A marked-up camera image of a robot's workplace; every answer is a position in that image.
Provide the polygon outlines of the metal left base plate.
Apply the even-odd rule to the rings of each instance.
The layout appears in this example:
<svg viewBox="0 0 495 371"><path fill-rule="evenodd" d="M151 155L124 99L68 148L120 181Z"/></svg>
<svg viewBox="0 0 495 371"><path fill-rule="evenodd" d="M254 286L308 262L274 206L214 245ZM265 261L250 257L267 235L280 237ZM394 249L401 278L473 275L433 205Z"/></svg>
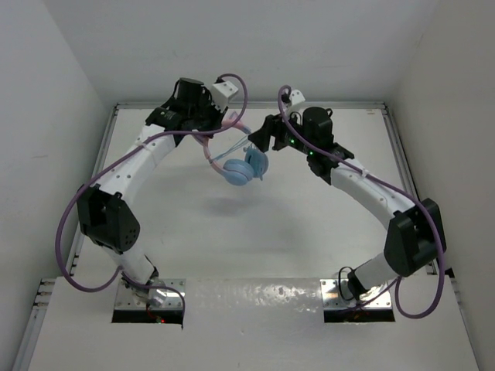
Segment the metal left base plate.
<svg viewBox="0 0 495 371"><path fill-rule="evenodd" d="M121 311L145 310L178 311L183 309L183 301L178 293L164 288L144 290L131 286L121 279L114 301L114 309Z"/></svg>

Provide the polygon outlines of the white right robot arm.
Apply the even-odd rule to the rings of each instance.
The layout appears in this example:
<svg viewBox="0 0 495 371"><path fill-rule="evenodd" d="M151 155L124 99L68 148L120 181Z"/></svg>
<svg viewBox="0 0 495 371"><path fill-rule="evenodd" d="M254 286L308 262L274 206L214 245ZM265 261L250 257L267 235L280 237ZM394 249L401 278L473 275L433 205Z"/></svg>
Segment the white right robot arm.
<svg viewBox="0 0 495 371"><path fill-rule="evenodd" d="M418 201L370 174L336 142L331 109L309 107L301 114L269 115L249 140L262 152L293 148L303 153L316 177L345 192L385 227L383 251L347 275L353 300L386 281L409 277L433 260L440 270L445 268L446 243L437 203Z"/></svg>

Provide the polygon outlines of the pink blue cat-ear headphones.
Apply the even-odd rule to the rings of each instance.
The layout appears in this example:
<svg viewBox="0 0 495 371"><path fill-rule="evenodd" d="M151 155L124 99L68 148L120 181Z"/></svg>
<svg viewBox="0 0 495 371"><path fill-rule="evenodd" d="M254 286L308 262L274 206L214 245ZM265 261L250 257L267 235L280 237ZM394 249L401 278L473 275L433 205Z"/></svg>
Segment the pink blue cat-ear headphones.
<svg viewBox="0 0 495 371"><path fill-rule="evenodd" d="M243 136L226 151L218 155L211 154L209 148L210 139L208 137L199 137L195 138L195 140L202 145L204 157L210 167L229 184L245 186L253 179L262 181L269 166L268 156L248 140L251 129L242 120L239 120L233 128L241 131ZM221 159L241 149L244 153L242 159L228 158L223 164L219 163Z"/></svg>

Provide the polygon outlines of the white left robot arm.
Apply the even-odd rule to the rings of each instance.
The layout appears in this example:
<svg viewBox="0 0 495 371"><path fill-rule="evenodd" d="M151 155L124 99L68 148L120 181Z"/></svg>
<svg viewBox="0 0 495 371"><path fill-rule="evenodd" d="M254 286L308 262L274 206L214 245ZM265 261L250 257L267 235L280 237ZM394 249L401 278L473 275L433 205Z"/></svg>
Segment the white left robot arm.
<svg viewBox="0 0 495 371"><path fill-rule="evenodd" d="M131 280L147 285L155 267L138 246L140 224L131 211L139 188L184 137L186 131L220 129L228 104L238 92L219 79L210 88L181 78L172 96L146 118L128 158L109 170L77 200L80 228L107 252Z"/></svg>

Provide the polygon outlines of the white front cover board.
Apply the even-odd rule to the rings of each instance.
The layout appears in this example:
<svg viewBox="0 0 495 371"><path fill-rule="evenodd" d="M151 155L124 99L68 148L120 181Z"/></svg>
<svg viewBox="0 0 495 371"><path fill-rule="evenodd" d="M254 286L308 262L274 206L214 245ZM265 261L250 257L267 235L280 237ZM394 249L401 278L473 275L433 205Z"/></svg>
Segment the white front cover board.
<svg viewBox="0 0 495 371"><path fill-rule="evenodd" d="M327 323L316 279L188 279L183 325L114 323L58 280L32 370L475 370L450 288L422 320Z"/></svg>

